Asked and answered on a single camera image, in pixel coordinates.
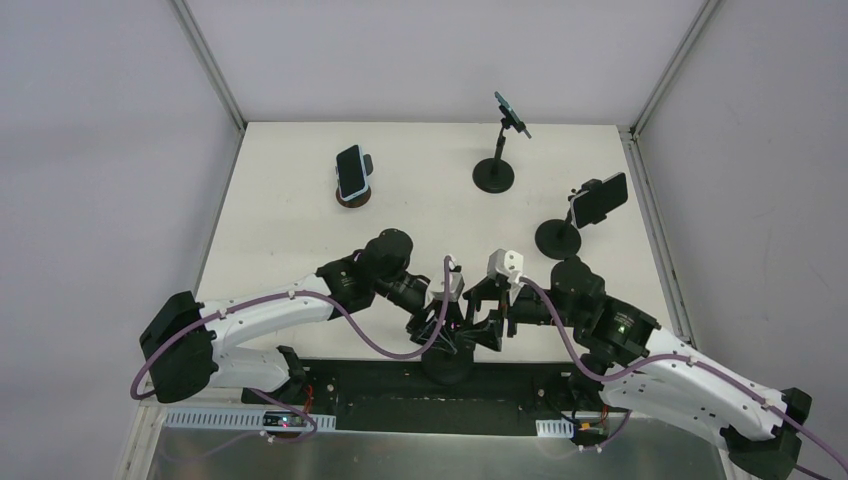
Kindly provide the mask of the black round-base phone stand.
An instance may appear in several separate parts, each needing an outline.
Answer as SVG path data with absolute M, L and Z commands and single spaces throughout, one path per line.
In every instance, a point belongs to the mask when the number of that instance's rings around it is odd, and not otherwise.
M 423 371 L 439 385 L 456 385 L 470 375 L 474 350 L 475 343 L 466 334 L 442 331 L 421 355 Z

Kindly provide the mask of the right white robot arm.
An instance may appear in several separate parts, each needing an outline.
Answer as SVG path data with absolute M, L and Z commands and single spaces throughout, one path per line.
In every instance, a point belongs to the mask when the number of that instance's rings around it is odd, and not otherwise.
M 499 251 L 487 276 L 463 297 L 473 310 L 510 327 L 558 329 L 575 370 L 569 400 L 583 410 L 602 403 L 692 433 L 760 479 L 798 470 L 800 429 L 811 397 L 753 382 L 697 351 L 648 313 L 609 295 L 604 279 L 577 257 L 557 263 L 543 289 L 523 275 L 518 255 Z

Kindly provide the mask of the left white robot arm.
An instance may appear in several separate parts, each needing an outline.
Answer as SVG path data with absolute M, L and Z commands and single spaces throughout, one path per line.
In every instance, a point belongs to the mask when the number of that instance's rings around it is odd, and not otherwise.
M 464 279 L 452 256 L 444 258 L 440 280 L 409 273 L 412 250 L 408 234 L 386 229 L 363 248 L 268 293 L 206 302 L 190 291 L 171 295 L 140 335 L 145 362 L 132 381 L 132 398 L 169 404 L 207 387 L 241 388 L 293 404 L 305 390 L 293 349 L 256 350 L 245 344 L 336 318 L 345 319 L 374 351 L 400 360 L 402 354 L 377 345 L 352 317 L 376 297 L 424 320 L 422 332 L 412 336 L 420 346 L 410 354 L 424 355 L 446 337 Z

